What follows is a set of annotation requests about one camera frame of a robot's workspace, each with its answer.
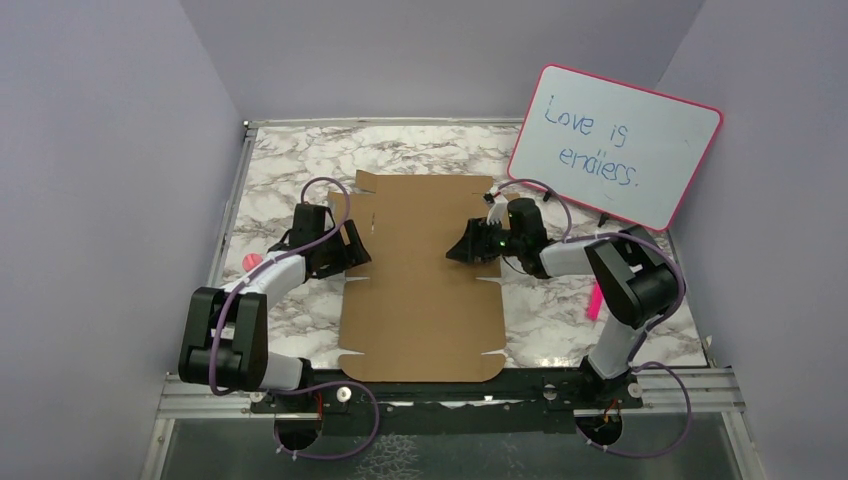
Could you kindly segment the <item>brown cardboard box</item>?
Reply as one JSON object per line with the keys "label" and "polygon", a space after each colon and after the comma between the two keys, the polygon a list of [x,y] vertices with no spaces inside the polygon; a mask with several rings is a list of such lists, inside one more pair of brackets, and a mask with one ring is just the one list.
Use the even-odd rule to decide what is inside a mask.
{"label": "brown cardboard box", "polygon": [[447,259],[494,184],[480,175],[355,175],[371,262],[346,272],[340,369],[362,382],[485,382],[505,367],[499,262]]}

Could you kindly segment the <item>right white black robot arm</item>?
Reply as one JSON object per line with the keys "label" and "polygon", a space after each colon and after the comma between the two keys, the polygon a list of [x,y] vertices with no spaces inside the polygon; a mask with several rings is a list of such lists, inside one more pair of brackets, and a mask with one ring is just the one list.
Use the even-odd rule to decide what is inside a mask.
{"label": "right white black robot arm", "polygon": [[555,240],[529,198],[493,203],[486,216],[469,219],[446,257],[466,265],[514,257],[526,274],[538,279],[594,276],[610,317],[581,360],[574,387],[592,407],[616,395],[648,332],[670,316],[685,295],[679,267],[643,226]]}

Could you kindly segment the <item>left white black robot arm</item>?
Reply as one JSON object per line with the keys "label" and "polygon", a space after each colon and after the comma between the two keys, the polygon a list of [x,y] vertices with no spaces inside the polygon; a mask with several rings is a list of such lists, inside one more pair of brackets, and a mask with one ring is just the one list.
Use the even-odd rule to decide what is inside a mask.
{"label": "left white black robot arm", "polygon": [[353,220],[334,220],[327,206],[297,205],[292,227],[242,277],[193,292],[179,378],[206,385],[215,395],[276,390],[288,409],[306,408],[314,397],[311,366],[303,358],[270,353],[269,312],[308,281],[370,260]]}

